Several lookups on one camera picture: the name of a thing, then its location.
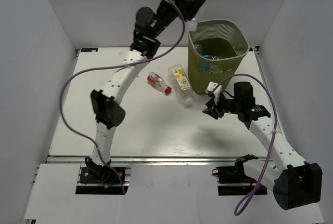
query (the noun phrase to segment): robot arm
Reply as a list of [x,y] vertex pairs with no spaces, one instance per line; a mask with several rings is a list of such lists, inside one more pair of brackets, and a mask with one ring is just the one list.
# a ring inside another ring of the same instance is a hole
[[[179,9],[185,21],[189,21],[198,12],[206,0],[172,0]],[[114,132],[124,118],[125,111],[120,107],[122,98],[132,81],[156,54],[160,42],[156,39],[163,30],[177,17],[178,12],[168,2],[162,0],[156,13],[149,7],[142,7],[136,13],[133,43],[127,53],[124,65],[139,62],[136,65],[125,67],[116,71],[111,80],[101,89],[91,93],[94,113],[96,114],[98,144],[101,158],[106,162],[110,160],[110,149]],[[94,147],[90,157],[86,157],[85,164],[94,174],[95,178],[105,181],[112,171],[104,165]]]
[[[260,140],[268,150],[273,120],[264,106],[255,104],[253,88],[249,82],[234,84],[235,95],[225,98],[219,86],[211,82],[207,88],[212,97],[203,112],[211,117],[222,118],[225,113],[237,114],[238,119]],[[321,198],[322,170],[316,163],[308,163],[288,143],[281,133],[276,133],[271,158],[277,169],[267,168],[261,183],[270,189],[279,206],[285,210],[319,202]],[[258,179],[263,162],[254,155],[240,157],[235,163],[235,175],[242,181]]]

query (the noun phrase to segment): bin rim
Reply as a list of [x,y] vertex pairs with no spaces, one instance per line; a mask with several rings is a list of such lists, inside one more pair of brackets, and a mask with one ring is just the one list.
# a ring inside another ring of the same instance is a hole
[[[238,27],[235,23],[233,23],[231,20],[227,20],[227,19],[202,20],[202,21],[199,21],[198,24],[199,24],[199,23],[203,23],[203,22],[213,22],[213,21],[221,21],[221,20],[230,22],[231,24],[233,24],[233,25],[239,30],[239,32],[242,34],[242,36],[243,36],[243,38],[244,38],[244,40],[245,40],[245,42],[246,42],[248,48],[247,48],[247,50],[246,50],[243,54],[241,54],[241,55],[234,56],[234,57],[231,57],[231,58],[215,59],[215,60],[214,60],[214,59],[206,59],[206,58],[204,58],[201,54],[199,54],[199,53],[197,52],[197,50],[196,50],[195,48],[193,48],[193,49],[194,49],[194,52],[195,52],[195,53],[196,53],[201,59],[203,59],[203,60],[205,60],[205,61],[209,61],[209,62],[219,62],[219,61],[222,61],[222,60],[237,59],[237,58],[244,57],[244,56],[245,56],[246,54],[248,54],[248,52],[249,52],[250,46],[249,46],[248,41],[247,41],[246,38],[244,37],[244,35],[243,35],[243,33],[241,32],[241,30],[239,29],[239,27]],[[193,43],[192,38],[191,38],[191,36],[190,36],[190,31],[188,31],[188,34],[187,34],[187,35],[188,35],[188,39],[189,39],[189,41],[191,42],[192,46],[194,46],[194,43]]]

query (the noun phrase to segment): bottle cap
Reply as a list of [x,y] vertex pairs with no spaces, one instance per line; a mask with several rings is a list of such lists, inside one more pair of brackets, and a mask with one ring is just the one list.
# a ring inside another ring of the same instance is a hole
[[186,98],[185,99],[185,107],[189,107],[193,104],[193,98]]
[[168,87],[164,90],[164,93],[165,93],[166,95],[168,95],[168,94],[170,94],[171,90],[172,90],[172,88],[171,88],[170,86],[168,86]]

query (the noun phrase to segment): red bottle cap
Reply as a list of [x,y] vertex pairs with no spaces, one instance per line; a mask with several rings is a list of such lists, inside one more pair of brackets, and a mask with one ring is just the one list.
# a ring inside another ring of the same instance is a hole
[[170,94],[171,90],[172,90],[172,88],[171,88],[170,86],[168,86],[168,87],[164,90],[164,93],[168,95],[168,94]]

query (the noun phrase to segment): green bin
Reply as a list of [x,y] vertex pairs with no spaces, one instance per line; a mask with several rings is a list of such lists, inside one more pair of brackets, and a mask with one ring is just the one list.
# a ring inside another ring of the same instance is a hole
[[[197,50],[197,45],[201,45],[201,49]],[[199,22],[197,29],[188,34],[187,73],[193,91],[204,95],[209,82],[218,83],[233,75],[248,51],[248,42],[231,21]],[[223,90],[228,83],[226,81],[222,85]]]

